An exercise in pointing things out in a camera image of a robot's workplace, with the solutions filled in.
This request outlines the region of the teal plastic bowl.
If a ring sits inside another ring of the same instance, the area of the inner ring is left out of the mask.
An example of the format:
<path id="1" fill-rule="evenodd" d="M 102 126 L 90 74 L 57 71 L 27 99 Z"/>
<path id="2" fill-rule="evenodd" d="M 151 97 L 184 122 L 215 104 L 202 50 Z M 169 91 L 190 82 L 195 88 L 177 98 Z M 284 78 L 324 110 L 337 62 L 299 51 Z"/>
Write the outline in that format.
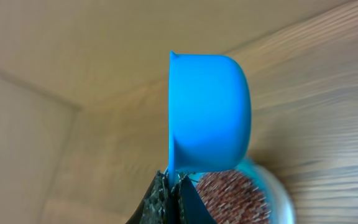
<path id="1" fill-rule="evenodd" d="M 293 202 L 285 190 L 281 182 L 266 168 L 254 164 L 252 161 L 245 159 L 233 169 L 242 172 L 253 180 L 254 184 L 258 186 L 261 191 L 264 192 L 267 202 L 270 205 L 271 215 L 270 224 L 295 224 L 296 215 Z M 194 173 L 194 172 L 178 172 L 176 177 L 173 178 L 173 182 L 168 182 L 168 188 L 173 193 L 174 198 L 174 186 L 178 182 L 179 174 L 188 174 L 192 180 L 193 185 L 196 188 L 196 184 L 200 177 L 206 172 Z"/>

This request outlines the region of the blue plastic scoop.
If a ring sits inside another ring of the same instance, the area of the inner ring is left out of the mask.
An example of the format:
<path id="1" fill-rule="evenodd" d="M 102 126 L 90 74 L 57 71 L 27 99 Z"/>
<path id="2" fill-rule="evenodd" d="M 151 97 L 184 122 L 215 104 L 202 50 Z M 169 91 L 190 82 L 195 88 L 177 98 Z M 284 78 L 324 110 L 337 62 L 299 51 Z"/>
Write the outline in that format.
<path id="1" fill-rule="evenodd" d="M 170 53 L 168 183 L 177 173 L 224 171 L 245 157 L 250 91 L 240 65 L 225 55 Z"/>

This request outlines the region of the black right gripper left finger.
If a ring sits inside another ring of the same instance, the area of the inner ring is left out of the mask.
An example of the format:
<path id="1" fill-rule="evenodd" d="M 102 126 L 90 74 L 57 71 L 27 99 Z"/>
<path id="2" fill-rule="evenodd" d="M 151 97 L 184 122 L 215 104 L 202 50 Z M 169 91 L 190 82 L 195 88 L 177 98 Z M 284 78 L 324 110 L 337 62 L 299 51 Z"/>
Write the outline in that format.
<path id="1" fill-rule="evenodd" d="M 158 170 L 126 224 L 166 224 L 169 216 L 169 195 L 167 175 Z"/>

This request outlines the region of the red beans in bowl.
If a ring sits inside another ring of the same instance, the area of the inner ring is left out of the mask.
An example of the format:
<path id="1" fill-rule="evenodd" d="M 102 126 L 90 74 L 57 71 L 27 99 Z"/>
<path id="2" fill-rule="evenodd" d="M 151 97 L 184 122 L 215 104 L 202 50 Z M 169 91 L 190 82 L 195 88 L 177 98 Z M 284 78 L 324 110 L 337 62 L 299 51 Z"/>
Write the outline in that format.
<path id="1" fill-rule="evenodd" d="M 264 192 L 242 172 L 206 173 L 196 190 L 218 224 L 270 223 L 271 209 Z"/>

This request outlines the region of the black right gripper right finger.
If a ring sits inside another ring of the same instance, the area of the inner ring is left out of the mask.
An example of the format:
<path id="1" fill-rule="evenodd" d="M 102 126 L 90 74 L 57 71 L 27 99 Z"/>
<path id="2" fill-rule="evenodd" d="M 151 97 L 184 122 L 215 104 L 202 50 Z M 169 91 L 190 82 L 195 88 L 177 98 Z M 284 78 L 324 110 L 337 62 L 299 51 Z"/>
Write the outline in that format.
<path id="1" fill-rule="evenodd" d="M 188 174 L 179 174 L 174 186 L 174 223 L 216 224 Z"/>

